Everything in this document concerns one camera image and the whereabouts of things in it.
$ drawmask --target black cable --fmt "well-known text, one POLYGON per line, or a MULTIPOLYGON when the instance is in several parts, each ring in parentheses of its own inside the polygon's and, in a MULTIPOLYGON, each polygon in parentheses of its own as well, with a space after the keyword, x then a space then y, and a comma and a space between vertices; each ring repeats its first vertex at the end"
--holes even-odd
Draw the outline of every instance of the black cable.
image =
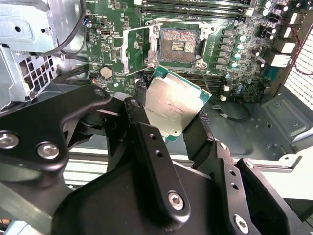
POLYGON ((217 112, 220 113, 220 115, 230 121, 234 121, 234 122, 244 122, 244 121, 248 121, 251 118, 251 112, 250 110, 247 108, 247 106, 245 106, 241 101, 239 101, 239 104, 242 106, 242 108, 246 111, 246 113, 248 114, 247 117, 244 118, 233 118, 228 116, 219 105, 214 105, 212 106, 212 109, 216 110, 217 112))
POLYGON ((75 52, 75 53, 66 52, 66 51, 63 51, 63 50, 61 50, 61 52, 62 52, 64 55, 67 55, 67 56, 75 56, 75 55, 80 54, 80 53, 83 51, 83 49, 85 48, 86 38, 87 38, 87 27, 84 25, 84 39, 83 39, 83 44, 82 44, 82 46, 80 47, 80 49, 79 49, 77 52, 75 52))
POLYGON ((73 40, 73 38, 76 36, 80 25, 82 24, 85 14, 86 14, 86 0, 80 0, 80 5, 81 5, 81 12, 82 14, 80 15, 73 31, 69 34, 69 36, 64 40, 64 42, 62 42, 61 44, 59 44, 59 46, 51 51, 47 51, 45 53, 37 53, 38 56, 50 56, 50 55, 54 55, 58 52, 60 52, 62 49, 64 49, 68 44, 70 44, 70 42, 73 40))
POLYGON ((77 76, 77 75, 80 75, 82 73, 86 73, 89 71, 89 66, 88 64, 87 65, 82 65, 78 68, 75 68, 65 74, 62 74, 58 77, 56 77, 53 82, 54 83, 64 83, 67 79, 71 78, 71 77, 74 77, 74 76, 77 76))

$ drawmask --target screw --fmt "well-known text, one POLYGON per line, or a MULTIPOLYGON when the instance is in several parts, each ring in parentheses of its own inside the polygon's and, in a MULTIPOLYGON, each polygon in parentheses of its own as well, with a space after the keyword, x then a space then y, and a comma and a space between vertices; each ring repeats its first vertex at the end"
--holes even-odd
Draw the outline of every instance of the screw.
POLYGON ((244 234, 249 233, 249 227, 244 219, 242 219, 239 215, 234 216, 234 221, 237 227, 243 232, 244 234))
POLYGON ((297 126, 298 122, 297 121, 292 121, 291 124, 292 124, 292 126, 297 126))
POLYGON ((249 162, 249 161, 246 161, 246 164, 251 168, 251 169, 253 169, 254 168, 254 166, 253 166, 253 164, 251 163, 251 162, 249 162))
POLYGON ((222 147, 222 149, 227 150, 227 146, 223 143, 220 143, 220 146, 222 147))
POLYGON ((0 133, 0 148, 11 149, 19 144, 19 138, 11 133, 0 133))
POLYGON ((37 153, 42 158, 54 159, 59 155, 60 151, 58 147, 52 143, 43 143, 37 148, 37 153))
POLYGON ((154 63, 154 64, 155 64, 155 63, 157 63, 157 58, 152 57, 152 60, 151 60, 151 61, 152 61, 152 63, 154 63))
POLYGON ((106 94, 104 94, 103 90, 101 89, 95 89, 94 92, 98 95, 98 96, 101 96, 101 97, 105 97, 106 94))
POLYGON ((154 32, 159 32, 159 31, 160 31, 160 28, 159 28, 158 26, 154 26, 154 27, 153 27, 153 31, 154 31, 154 32))
POLYGON ((91 22, 87 22, 87 23, 86 23, 86 27, 87 27, 87 28, 91 28, 91 27, 92 27, 92 23, 91 23, 91 22))
POLYGON ((169 193, 168 200, 172 207, 178 211, 184 207, 184 201, 182 200, 181 196, 176 192, 169 193))

